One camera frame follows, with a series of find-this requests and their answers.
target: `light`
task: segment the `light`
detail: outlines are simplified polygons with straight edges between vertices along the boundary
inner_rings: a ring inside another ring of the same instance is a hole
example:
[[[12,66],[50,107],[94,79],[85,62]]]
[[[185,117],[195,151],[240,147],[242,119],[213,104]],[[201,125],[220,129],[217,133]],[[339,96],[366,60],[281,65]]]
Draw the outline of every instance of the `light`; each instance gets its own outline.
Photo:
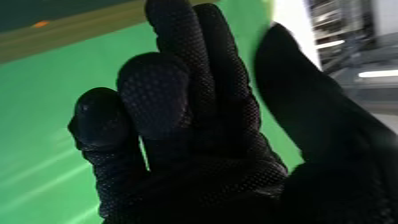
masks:
[[[398,76],[398,70],[373,71],[359,73],[361,78],[380,78]]]
[[[316,48],[323,49],[323,48],[329,48],[329,47],[334,47],[334,46],[341,45],[343,43],[345,43],[345,40],[337,40],[334,42],[329,42],[325,44],[316,45]]]

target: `finger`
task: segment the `finger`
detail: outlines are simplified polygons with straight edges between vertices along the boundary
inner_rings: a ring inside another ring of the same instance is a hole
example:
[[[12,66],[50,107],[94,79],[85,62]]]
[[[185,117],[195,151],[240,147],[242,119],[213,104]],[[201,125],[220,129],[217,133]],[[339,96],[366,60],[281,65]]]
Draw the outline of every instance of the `finger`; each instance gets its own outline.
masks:
[[[279,24],[259,45],[256,79],[270,112],[302,149],[304,159],[332,161],[346,158],[359,153],[353,118],[364,111],[353,112],[359,107],[305,58]]]
[[[183,61],[163,53],[135,57],[119,71],[117,91],[156,171],[188,155],[192,116]]]
[[[252,96],[247,69],[238,56],[226,18],[213,4],[202,4],[194,9],[202,28],[218,112],[229,135],[231,150],[240,155],[256,152],[256,156],[273,157],[266,139],[259,133],[259,105]]]
[[[69,131],[94,167],[103,217],[131,203],[131,186],[146,176],[138,137],[130,123],[115,91],[92,89],[78,99]]]
[[[215,86],[195,12],[186,0],[147,0],[146,14],[158,34],[160,52],[172,53],[190,68],[194,125],[202,127],[215,117]]]

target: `black glove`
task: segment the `black glove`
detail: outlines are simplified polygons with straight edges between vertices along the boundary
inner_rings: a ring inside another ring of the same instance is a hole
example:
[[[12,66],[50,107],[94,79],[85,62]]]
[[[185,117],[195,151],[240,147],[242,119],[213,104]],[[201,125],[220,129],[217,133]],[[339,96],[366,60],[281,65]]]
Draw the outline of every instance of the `black glove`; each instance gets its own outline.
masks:
[[[149,0],[146,9],[162,53],[128,61],[117,92],[85,93],[69,124],[106,222],[394,223],[396,135],[345,97],[286,29],[277,24],[266,32],[254,67],[305,160],[288,179],[220,11],[211,4],[192,10],[183,0]]]
[[[259,133],[226,19],[213,4],[192,9],[185,0],[149,0],[146,14],[160,53],[126,62],[117,92],[83,94],[69,124],[94,166],[99,214],[108,223],[266,221],[286,167]]]
[[[398,138],[346,98],[281,25],[256,54],[261,97],[302,151],[286,179],[279,221],[398,223]]]

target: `gloved hand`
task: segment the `gloved hand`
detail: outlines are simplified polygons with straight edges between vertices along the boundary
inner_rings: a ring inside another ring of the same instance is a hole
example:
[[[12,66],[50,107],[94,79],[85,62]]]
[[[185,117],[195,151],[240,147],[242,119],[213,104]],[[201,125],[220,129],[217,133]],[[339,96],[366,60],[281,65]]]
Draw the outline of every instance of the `gloved hand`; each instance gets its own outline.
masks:
[[[259,133],[226,19],[213,4],[192,8],[185,0],[147,0],[146,14],[160,53],[126,62],[117,92],[83,94],[69,124],[94,167],[99,214],[108,223],[263,221],[286,168]]]
[[[69,130],[92,163],[106,223],[394,223],[396,135],[311,64],[284,27],[256,54],[261,97],[302,150],[286,168],[217,6],[147,0],[160,53],[135,57],[117,92],[92,89]],[[142,138],[151,172],[140,156]]]

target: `green background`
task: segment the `green background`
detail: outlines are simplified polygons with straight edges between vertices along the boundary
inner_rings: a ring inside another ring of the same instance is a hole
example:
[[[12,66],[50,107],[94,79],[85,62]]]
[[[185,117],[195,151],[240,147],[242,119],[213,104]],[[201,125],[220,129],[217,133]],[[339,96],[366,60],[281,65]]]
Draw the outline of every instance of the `green background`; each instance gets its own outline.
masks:
[[[268,24],[265,5],[259,0],[218,2],[245,62]],[[101,222],[90,166],[66,125],[82,93],[98,86],[114,88],[122,63],[154,50],[144,23],[0,67],[2,224]],[[261,131],[291,169],[302,162],[298,150],[261,108]]]

